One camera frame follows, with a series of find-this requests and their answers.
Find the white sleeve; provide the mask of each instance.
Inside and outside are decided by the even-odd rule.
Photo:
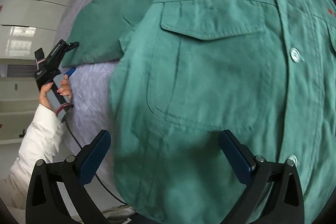
[[[35,163],[39,159],[53,161],[59,151],[63,128],[55,113],[39,105],[22,140],[18,158],[9,176],[0,180],[0,197],[8,207],[24,210],[28,186]]]

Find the metal screw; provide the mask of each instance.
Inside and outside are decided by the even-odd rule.
[[[69,156],[67,157],[67,162],[73,162],[75,160],[75,156]]]
[[[37,162],[36,162],[36,165],[37,166],[41,166],[43,164],[43,160],[38,160]]]
[[[294,162],[292,160],[287,160],[286,163],[289,165],[289,166],[294,166]]]
[[[265,158],[263,156],[260,156],[260,155],[257,155],[255,157],[255,159],[258,161],[258,162],[264,162],[265,161]]]

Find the blue gripper pad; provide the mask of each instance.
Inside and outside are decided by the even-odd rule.
[[[96,137],[91,144],[95,141],[95,146],[91,149],[87,157],[83,160],[82,164],[78,169],[78,180],[79,183],[84,186],[89,184],[93,177],[95,176],[101,162],[103,161],[106,153],[108,152],[111,146],[111,135],[108,131],[103,130],[98,135],[101,134],[101,137],[96,140]]]
[[[235,140],[237,142],[236,145],[233,140],[235,137],[233,136],[233,138],[230,138],[228,134],[233,136],[229,130],[224,130],[221,132],[219,135],[219,145],[227,160],[229,161],[233,171],[235,172],[239,182],[245,185],[249,185],[253,180],[252,167],[240,149],[237,147],[237,145],[241,144],[238,142],[238,140]]]

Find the chest pocket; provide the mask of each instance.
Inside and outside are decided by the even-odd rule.
[[[195,128],[251,127],[269,95],[261,3],[164,3],[147,102],[158,116]]]

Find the red band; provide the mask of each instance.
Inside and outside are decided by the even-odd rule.
[[[67,106],[71,106],[71,104],[64,103],[64,104],[60,105],[60,107],[56,110],[56,116],[58,116],[58,114]]]

